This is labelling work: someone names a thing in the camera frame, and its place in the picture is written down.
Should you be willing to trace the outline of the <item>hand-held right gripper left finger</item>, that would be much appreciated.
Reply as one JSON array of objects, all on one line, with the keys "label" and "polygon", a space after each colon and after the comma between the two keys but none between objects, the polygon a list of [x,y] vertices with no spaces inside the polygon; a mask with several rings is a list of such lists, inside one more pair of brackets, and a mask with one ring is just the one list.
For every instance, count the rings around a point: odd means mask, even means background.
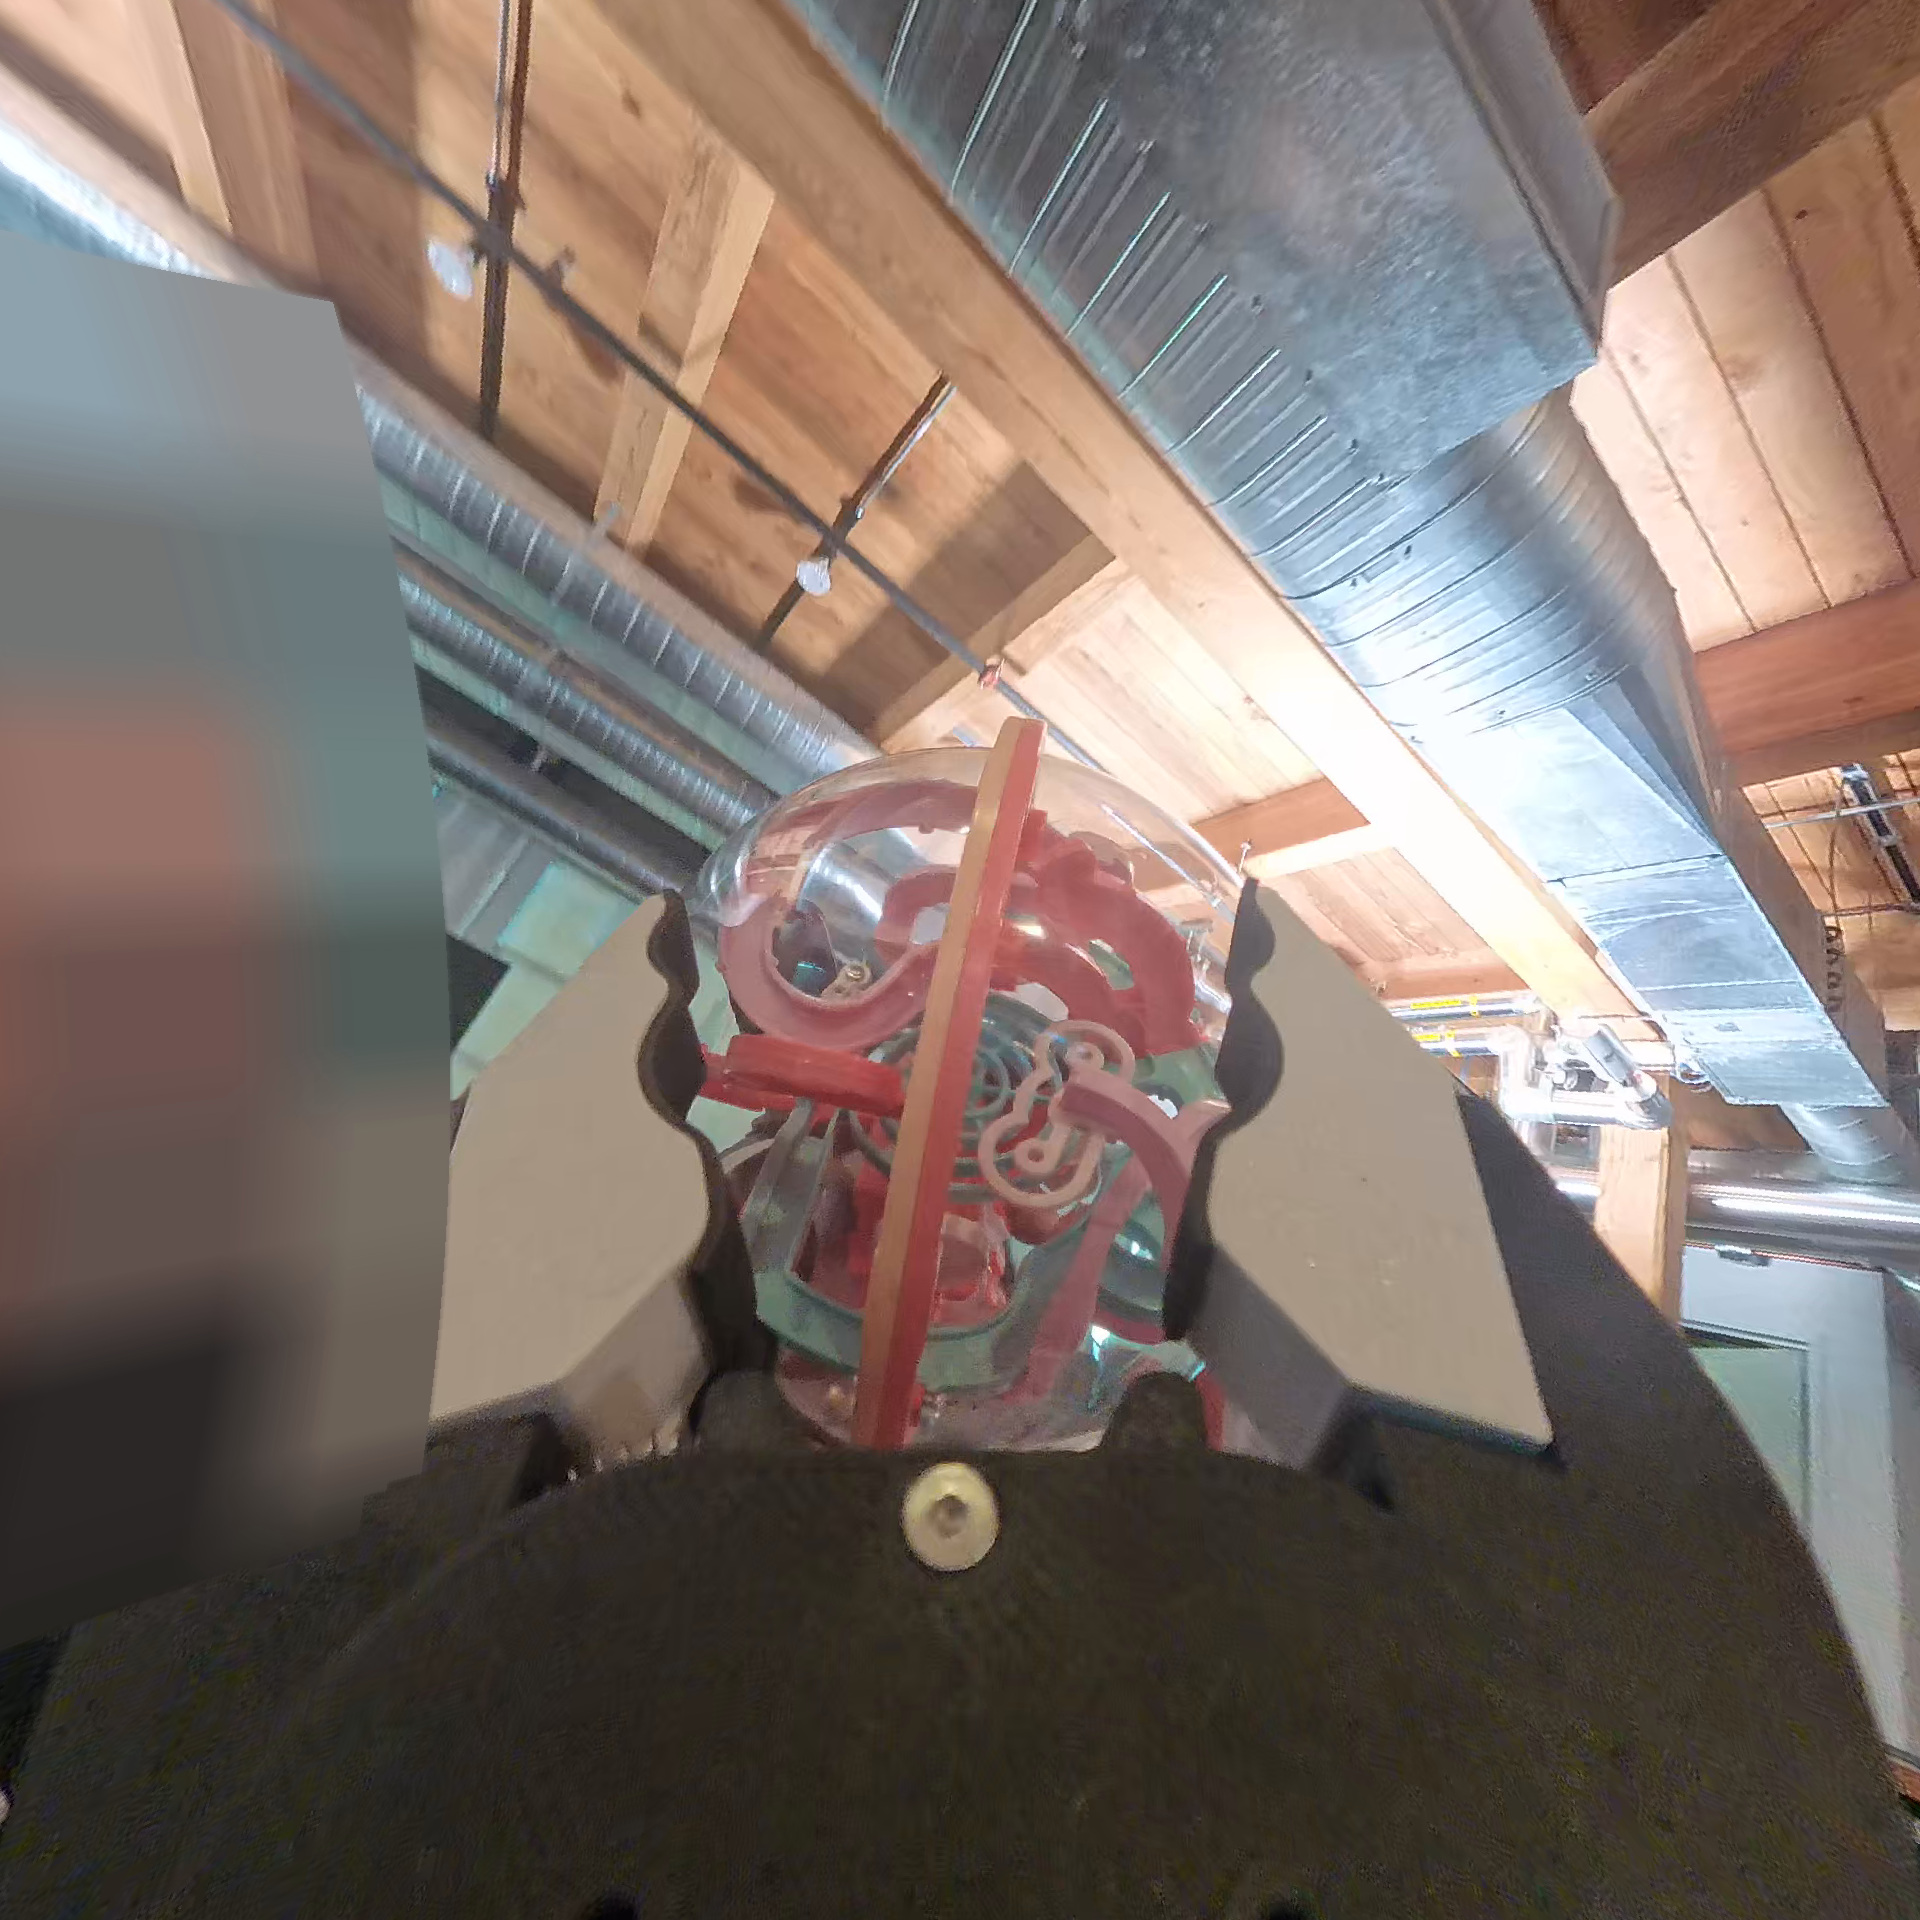
[{"label": "hand-held right gripper left finger", "polygon": [[712,1145],[686,902],[636,907],[473,1078],[429,1422],[673,1426],[758,1333]]}]

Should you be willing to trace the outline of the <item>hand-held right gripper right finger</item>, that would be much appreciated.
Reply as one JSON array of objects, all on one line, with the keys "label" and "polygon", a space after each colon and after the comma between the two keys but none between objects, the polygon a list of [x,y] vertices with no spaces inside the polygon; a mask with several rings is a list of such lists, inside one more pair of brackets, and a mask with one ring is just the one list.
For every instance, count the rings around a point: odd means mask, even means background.
[{"label": "hand-held right gripper right finger", "polygon": [[1167,1249],[1166,1333],[1226,1445],[1319,1470],[1360,1425],[1551,1446],[1456,1078],[1249,881],[1216,1057],[1226,1102]]}]

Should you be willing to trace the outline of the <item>silver rectangular air duct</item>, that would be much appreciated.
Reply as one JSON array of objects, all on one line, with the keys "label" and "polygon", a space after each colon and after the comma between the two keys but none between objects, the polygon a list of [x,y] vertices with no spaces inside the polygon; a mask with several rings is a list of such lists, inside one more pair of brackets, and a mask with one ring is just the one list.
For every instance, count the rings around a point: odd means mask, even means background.
[{"label": "silver rectangular air duct", "polygon": [[1916,1183],[1572,412],[1615,202],[1529,4],[794,11],[1676,1063]]}]

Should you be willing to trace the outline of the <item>ribbed silver round duct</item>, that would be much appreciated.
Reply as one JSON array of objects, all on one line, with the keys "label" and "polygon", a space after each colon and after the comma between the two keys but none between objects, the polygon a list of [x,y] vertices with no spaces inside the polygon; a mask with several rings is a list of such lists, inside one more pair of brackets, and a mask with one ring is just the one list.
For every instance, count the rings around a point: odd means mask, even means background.
[{"label": "ribbed silver round duct", "polygon": [[407,627],[440,682],[705,845],[874,756],[437,403],[350,359]]}]

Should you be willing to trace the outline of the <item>clear maze ball red tracks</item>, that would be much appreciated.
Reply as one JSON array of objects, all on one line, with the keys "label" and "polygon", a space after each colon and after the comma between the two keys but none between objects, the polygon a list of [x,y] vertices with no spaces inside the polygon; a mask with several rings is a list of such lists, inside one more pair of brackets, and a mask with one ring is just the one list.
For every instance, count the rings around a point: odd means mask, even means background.
[{"label": "clear maze ball red tracks", "polygon": [[704,1097],[774,1380],[826,1445],[1088,1449],[1166,1331],[1237,881],[1038,719],[869,758],[708,858]]}]

